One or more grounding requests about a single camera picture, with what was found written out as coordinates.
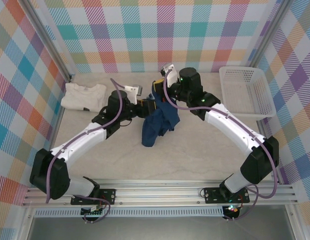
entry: black mounting bracket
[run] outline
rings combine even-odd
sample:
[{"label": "black mounting bracket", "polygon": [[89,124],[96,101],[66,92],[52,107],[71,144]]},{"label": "black mounting bracket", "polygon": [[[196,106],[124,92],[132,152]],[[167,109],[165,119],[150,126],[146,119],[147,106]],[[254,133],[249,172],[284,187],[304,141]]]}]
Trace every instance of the black mounting bracket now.
[{"label": "black mounting bracket", "polygon": [[225,198],[220,194],[219,187],[206,187],[203,190],[203,196],[205,197],[206,204],[244,204],[249,203],[248,191],[242,188],[239,192],[234,194],[226,201]]},{"label": "black mounting bracket", "polygon": [[[107,200],[110,205],[115,204],[116,190],[115,189],[99,189],[98,192],[94,195],[94,198]],[[90,200],[80,198],[78,196],[73,196],[70,201],[71,205],[99,205],[99,200]]]}]

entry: vent grille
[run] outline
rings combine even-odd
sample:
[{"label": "vent grille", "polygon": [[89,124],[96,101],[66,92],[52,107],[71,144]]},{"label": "vent grille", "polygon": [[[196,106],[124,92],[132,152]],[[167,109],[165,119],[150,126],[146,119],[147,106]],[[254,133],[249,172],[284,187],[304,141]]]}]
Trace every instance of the vent grille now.
[{"label": "vent grille", "polygon": [[[222,207],[112,207],[107,217],[221,217]],[[83,217],[80,208],[38,208],[36,218]]]}]

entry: beige floor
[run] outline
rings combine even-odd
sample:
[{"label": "beige floor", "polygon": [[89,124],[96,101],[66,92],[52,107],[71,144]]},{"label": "beige floor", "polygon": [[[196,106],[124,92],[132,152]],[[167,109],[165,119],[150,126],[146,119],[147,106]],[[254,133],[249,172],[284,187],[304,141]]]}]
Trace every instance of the beige floor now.
[{"label": "beige floor", "polygon": [[[142,85],[143,98],[152,81],[161,78],[159,73],[86,73],[78,74],[75,82],[87,87],[105,84],[109,94],[114,90],[110,77],[123,85]],[[201,80],[205,91],[222,99],[218,73],[201,73]],[[55,145],[80,132],[95,115],[65,110]],[[70,173],[93,179],[223,180],[238,170],[245,159],[232,141],[188,111],[179,110],[179,116],[175,131],[158,137],[150,148],[141,145],[143,119],[133,119],[82,156]],[[258,131],[255,121],[241,120]]]}]

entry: white laundry basket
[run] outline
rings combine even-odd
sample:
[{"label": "white laundry basket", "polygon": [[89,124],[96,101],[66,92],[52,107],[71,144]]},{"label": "white laundry basket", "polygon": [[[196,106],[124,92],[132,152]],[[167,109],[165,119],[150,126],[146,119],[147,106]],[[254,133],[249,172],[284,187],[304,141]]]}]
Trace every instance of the white laundry basket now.
[{"label": "white laundry basket", "polygon": [[267,79],[261,69],[223,66],[219,69],[223,103],[238,117],[255,120],[276,114]]}]

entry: colorful plaid pattern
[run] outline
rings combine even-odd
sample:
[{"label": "colorful plaid pattern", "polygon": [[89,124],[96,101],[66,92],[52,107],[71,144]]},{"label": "colorful plaid pattern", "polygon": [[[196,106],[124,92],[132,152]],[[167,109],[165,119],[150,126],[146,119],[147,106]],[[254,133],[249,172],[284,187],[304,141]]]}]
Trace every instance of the colorful plaid pattern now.
[{"label": "colorful plaid pattern", "polygon": [[48,148],[65,79],[17,0],[0,0],[0,240],[12,239],[36,152]]},{"label": "colorful plaid pattern", "polygon": [[277,110],[265,120],[267,133],[279,140],[280,172],[310,230],[310,0],[295,0],[259,67]]},{"label": "colorful plaid pattern", "polygon": [[277,13],[277,11],[278,11],[278,9],[279,9],[279,7],[280,7],[282,2],[283,2],[283,0],[276,0],[276,3],[274,5],[273,9],[271,10],[270,15],[268,16],[268,19],[267,19],[267,21],[266,21],[262,31],[260,32],[260,34],[258,36],[258,39],[257,39],[257,41],[256,41],[256,43],[254,45],[254,48],[251,51],[251,54],[250,54],[250,56],[248,58],[248,61],[246,63],[247,66],[250,65],[252,58],[255,56],[256,51],[258,50],[259,46],[263,42],[265,34],[267,33],[267,31],[268,31],[268,29],[270,27],[270,23],[274,19],[274,17],[276,16],[276,13]]},{"label": "colorful plaid pattern", "polygon": [[52,40],[52,42],[54,43],[54,45],[55,45],[57,51],[59,52],[60,57],[62,58],[64,64],[66,65],[68,72],[70,72],[70,73],[72,73],[72,74],[75,74],[75,72],[72,71],[72,69],[71,69],[71,67],[70,67],[70,65],[69,65],[69,63],[68,63],[68,60],[67,60],[67,58],[65,57],[65,54],[64,54],[63,51],[62,51],[62,48],[60,47],[58,41],[56,40],[56,37],[55,37],[55,35],[53,34],[53,32],[52,32],[52,30],[51,30],[51,27],[49,26],[49,24],[48,24],[46,18],[44,17],[43,12],[42,12],[41,9],[39,8],[38,3],[37,3],[37,0],[31,0],[31,3],[32,3],[33,7],[35,8],[35,10],[36,10],[36,12],[37,12],[37,15],[38,15],[38,17],[39,17],[39,19],[40,19],[40,21],[41,21],[42,24],[45,26],[45,28],[46,28],[46,30],[47,30],[47,33],[48,33],[48,35],[49,35],[49,37],[50,37],[50,39]]},{"label": "colorful plaid pattern", "polygon": [[[167,63],[178,69],[188,66],[217,72],[221,66],[239,65],[250,54],[247,47],[260,34],[255,30],[270,4],[269,0],[45,3],[82,73],[153,72]],[[39,16],[51,31],[43,14]]]}]

